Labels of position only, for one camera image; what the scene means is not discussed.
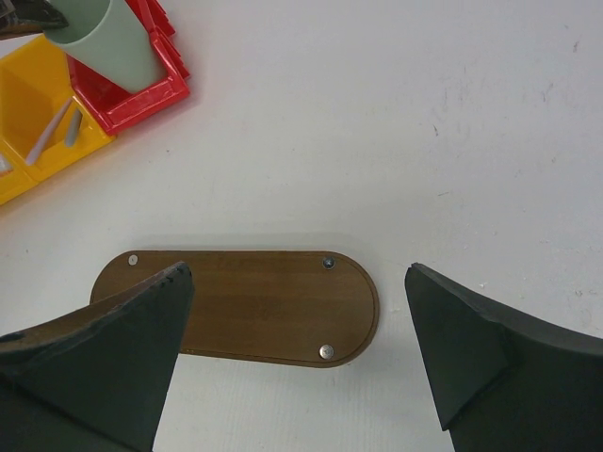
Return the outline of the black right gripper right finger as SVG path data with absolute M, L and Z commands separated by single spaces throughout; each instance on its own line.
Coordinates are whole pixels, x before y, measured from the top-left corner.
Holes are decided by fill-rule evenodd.
M 419 263 L 404 285 L 438 419 L 455 450 L 601 450 L 601 339 Z

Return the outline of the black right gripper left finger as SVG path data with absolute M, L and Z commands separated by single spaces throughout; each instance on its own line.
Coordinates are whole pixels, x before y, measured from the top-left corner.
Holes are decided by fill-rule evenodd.
M 1 338 L 4 451 L 150 451 L 194 295 L 178 262 Z

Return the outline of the yellow toothpaste bin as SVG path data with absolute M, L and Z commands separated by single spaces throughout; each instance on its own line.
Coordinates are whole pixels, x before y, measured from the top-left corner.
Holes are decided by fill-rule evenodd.
M 24 194 L 36 184 L 22 156 L 1 140 L 1 204 Z

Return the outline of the red plastic bin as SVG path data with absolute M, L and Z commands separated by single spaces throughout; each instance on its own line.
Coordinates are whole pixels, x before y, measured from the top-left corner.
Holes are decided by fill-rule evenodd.
M 71 86 L 100 127 L 110 136 L 144 121 L 189 95 L 189 71 L 172 42 L 175 29 L 156 0 L 127 0 L 147 31 L 166 76 L 150 87 L 129 94 L 86 65 L 67 56 Z

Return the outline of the pink toothbrush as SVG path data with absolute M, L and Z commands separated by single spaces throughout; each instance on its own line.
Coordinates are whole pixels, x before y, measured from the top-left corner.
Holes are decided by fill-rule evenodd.
M 62 105 L 62 107 L 58 110 L 58 112 L 55 114 L 55 116 L 48 122 L 48 124 L 42 131 L 38 140 L 36 141 L 36 143 L 34 144 L 25 159 L 25 163 L 28 166 L 33 166 L 38 161 L 41 153 L 46 148 L 49 139 L 55 133 L 56 129 L 60 125 L 60 122 L 62 121 L 62 118 L 67 113 L 72 101 L 72 97 L 68 98 L 66 102 Z

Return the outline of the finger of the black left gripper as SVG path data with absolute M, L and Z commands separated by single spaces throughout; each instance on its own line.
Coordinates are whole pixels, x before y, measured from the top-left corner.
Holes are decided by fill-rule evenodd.
M 65 16 L 44 0 L 1 0 L 0 38 L 37 35 L 68 26 Z

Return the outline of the yellow toothbrush bin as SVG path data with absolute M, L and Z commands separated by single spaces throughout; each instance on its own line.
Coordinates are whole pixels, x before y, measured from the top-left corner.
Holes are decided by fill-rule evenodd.
M 1 140 L 25 159 L 48 122 L 73 101 L 29 174 L 42 182 L 114 140 L 107 135 L 71 86 L 65 54 L 40 36 L 1 59 Z M 73 112 L 83 119 L 75 144 L 64 139 Z

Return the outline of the pale green cup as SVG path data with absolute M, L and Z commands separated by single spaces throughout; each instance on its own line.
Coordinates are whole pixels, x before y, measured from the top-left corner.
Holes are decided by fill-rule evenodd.
M 136 93 L 160 81 L 165 70 L 149 35 L 124 0 L 57 0 L 66 19 L 45 38 L 120 88 Z

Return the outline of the oval wooden tray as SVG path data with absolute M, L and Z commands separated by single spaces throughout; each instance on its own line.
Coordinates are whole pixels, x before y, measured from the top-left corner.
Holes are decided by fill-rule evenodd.
M 362 353 L 378 327 L 368 273 L 324 250 L 130 250 L 103 268 L 90 300 L 177 262 L 188 265 L 195 287 L 184 354 L 329 368 Z

